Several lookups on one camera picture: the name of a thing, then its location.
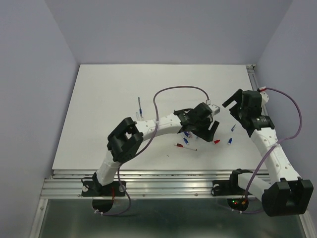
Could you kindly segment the red marker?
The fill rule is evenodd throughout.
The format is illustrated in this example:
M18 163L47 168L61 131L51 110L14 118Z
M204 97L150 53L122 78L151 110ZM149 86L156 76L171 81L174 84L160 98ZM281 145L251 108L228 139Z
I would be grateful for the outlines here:
M188 149L188 150L192 150L192 151L197 151L196 148L191 148L187 145L183 145L183 144L180 144L180 143L175 143L174 146L178 147L178 148L184 148L184 149Z

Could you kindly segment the blue gel pen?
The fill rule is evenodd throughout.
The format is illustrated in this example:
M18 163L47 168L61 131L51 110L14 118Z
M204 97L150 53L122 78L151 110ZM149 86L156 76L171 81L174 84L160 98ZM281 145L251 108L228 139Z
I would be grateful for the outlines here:
M144 121L143 111L142 111L142 108L141 108L141 99L140 99L140 97L138 97L138 105L139 105L139 116L140 116L140 119L142 121Z

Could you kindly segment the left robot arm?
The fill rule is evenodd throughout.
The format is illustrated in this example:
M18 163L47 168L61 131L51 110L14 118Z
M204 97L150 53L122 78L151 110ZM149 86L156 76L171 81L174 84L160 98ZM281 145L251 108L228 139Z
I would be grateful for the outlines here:
M137 157L143 142L151 142L157 136L188 131L206 142L213 141L219 126L213 117L219 112L219 106L200 103L193 109L177 110L159 119L133 121L131 117L125 118L107 138L106 156L93 174L93 190L98 195L106 195L117 169Z

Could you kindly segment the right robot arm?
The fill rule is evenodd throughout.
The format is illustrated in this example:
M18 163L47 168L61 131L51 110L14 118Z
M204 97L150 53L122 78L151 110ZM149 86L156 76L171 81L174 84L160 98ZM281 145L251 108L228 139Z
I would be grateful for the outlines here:
M230 108L230 114L246 130L262 157L253 172L236 169L231 173L229 190L244 191L240 202L232 205L243 212L251 194L270 217L301 215L306 212L314 186L292 167L281 146L285 139L277 138L271 118L262 114L262 107L269 100L267 90L267 87L256 91L238 89L222 104L227 107L236 103Z

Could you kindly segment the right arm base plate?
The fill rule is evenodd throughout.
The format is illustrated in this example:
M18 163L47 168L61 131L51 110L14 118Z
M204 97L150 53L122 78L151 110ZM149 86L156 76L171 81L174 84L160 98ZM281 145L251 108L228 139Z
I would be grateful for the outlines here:
M238 175L240 174L252 174L251 170L236 169L230 174L227 180L213 180L212 181L212 196L234 196L244 195L245 190L238 186Z

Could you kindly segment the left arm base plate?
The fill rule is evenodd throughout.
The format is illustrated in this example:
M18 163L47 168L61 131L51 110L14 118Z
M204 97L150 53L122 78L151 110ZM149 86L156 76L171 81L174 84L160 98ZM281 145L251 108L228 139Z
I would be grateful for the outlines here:
M124 197L126 182L122 181L122 186L119 181L113 181L112 183L98 187L92 180L82 181L81 196L83 197Z

